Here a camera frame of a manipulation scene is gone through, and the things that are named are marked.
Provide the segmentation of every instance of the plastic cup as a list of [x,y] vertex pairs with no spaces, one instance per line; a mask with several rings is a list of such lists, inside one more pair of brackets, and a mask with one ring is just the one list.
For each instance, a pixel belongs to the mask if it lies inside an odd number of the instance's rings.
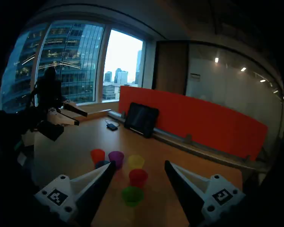
[[120,169],[123,165],[124,154],[120,151],[112,151],[108,154],[110,161],[116,162],[116,169]]
[[102,167],[102,166],[104,166],[104,165],[106,165],[106,164],[108,164],[108,163],[109,163],[109,161],[106,161],[106,160],[100,161],[100,162],[98,162],[98,163],[95,165],[95,169],[98,169],[98,168],[100,168],[100,167]]
[[131,169],[142,169],[144,162],[144,158],[142,158],[140,155],[131,155],[128,158],[128,164]]
[[143,188],[147,181],[148,174],[143,169],[133,169],[130,171],[129,177],[131,186]]
[[96,165],[100,161],[105,160],[105,152],[101,149],[94,149],[91,151],[92,161]]
[[144,199],[144,193],[140,188],[129,186],[122,190],[122,198],[127,206],[135,207]]

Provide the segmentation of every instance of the red divider panel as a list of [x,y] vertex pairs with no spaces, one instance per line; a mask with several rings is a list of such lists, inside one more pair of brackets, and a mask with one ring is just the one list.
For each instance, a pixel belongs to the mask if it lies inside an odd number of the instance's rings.
[[202,145],[255,160],[267,126],[229,108],[170,92],[121,86],[119,113],[139,103],[159,109],[156,128],[180,137],[192,135]]

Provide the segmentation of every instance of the table surface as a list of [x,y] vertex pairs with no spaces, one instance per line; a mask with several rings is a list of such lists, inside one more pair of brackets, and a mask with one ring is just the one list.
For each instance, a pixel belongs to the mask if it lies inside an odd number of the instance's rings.
[[[85,121],[80,126],[65,127],[64,133],[51,141],[40,133],[35,136],[35,182],[45,186],[60,174],[71,179],[94,169],[90,151],[103,149],[106,160],[111,151],[124,153],[123,168],[116,171],[93,219],[92,226],[185,226],[189,225],[177,196],[164,171],[169,160],[189,171],[209,178],[221,174],[242,189],[241,171],[199,158],[153,138],[146,139],[121,125],[117,131],[106,128],[105,119]],[[121,191],[129,186],[128,157],[138,154],[145,159],[143,169],[148,173],[144,200],[128,207]]]

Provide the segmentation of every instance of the glass building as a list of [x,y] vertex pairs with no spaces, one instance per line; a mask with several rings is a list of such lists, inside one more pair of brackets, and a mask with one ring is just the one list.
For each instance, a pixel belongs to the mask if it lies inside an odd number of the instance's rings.
[[[31,71],[45,25],[22,34],[9,58],[0,91],[0,109],[15,113],[29,101]],[[53,23],[41,47],[36,80],[54,66],[62,95],[76,103],[95,101],[95,79],[103,27]]]
[[9,57],[0,90],[0,109],[8,113],[24,109],[29,100],[33,59],[44,30],[39,25],[20,35]]

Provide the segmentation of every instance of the red cup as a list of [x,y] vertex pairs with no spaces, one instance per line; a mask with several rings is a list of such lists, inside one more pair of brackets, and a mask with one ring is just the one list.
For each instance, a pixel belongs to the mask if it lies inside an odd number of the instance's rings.
[[101,149],[94,149],[91,151],[92,161],[96,165],[100,161],[105,160],[105,152]]
[[133,169],[130,171],[129,177],[131,186],[143,188],[148,178],[148,174],[143,169]]

